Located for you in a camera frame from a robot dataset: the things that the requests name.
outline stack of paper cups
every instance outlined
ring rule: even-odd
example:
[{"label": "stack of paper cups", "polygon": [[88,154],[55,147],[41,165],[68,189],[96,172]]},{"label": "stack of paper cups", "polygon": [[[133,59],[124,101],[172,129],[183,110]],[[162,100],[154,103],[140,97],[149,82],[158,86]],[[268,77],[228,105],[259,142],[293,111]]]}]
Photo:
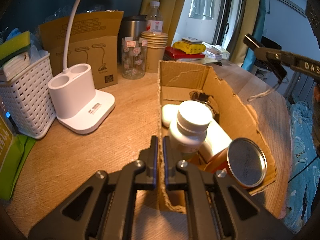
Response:
[{"label": "stack of paper cups", "polygon": [[142,38],[148,40],[146,72],[156,73],[158,62],[162,60],[168,42],[167,33],[143,32]]}]

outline white plastic basket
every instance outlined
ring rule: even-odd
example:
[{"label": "white plastic basket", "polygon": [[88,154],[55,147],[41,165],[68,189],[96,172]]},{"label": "white plastic basket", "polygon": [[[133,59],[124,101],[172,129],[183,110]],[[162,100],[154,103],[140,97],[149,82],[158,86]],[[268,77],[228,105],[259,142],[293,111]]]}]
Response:
[{"label": "white plastic basket", "polygon": [[19,132],[40,139],[56,113],[48,90],[52,79],[49,53],[8,82],[0,82],[0,94]]}]

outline hanging towel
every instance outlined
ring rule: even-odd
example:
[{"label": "hanging towel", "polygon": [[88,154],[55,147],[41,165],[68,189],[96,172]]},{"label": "hanging towel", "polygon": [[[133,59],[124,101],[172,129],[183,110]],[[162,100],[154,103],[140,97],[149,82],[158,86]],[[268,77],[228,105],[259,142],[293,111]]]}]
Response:
[{"label": "hanging towel", "polygon": [[189,18],[212,20],[215,0],[192,0]]}]

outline wooden desk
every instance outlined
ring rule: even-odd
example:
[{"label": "wooden desk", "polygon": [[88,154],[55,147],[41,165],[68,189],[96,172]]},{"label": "wooden desk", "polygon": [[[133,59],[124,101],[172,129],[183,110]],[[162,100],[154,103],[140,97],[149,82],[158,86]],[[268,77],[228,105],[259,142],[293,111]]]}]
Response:
[{"label": "wooden desk", "polygon": [[[213,65],[245,101],[267,85],[249,72],[226,63]],[[95,171],[114,172],[135,160],[157,134],[157,74],[140,80],[121,76],[117,85],[104,89],[116,98],[116,108],[92,134],[81,136],[57,120],[38,141],[22,169],[11,203],[4,203],[18,228],[30,228],[63,201]],[[290,163],[290,132],[284,98],[273,93],[252,102],[278,168],[277,182],[265,192],[265,205],[279,215],[287,189]],[[138,192],[133,239],[188,239],[186,216],[156,210],[156,192]]]}]

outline lamp pen holder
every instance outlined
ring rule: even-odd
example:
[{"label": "lamp pen holder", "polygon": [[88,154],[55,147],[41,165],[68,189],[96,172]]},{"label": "lamp pen holder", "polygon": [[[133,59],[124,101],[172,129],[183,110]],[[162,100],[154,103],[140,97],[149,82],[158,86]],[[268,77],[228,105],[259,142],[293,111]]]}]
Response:
[{"label": "lamp pen holder", "polygon": [[115,107],[115,98],[94,88],[89,64],[77,64],[52,78],[49,92],[60,123],[79,134],[96,130]]}]

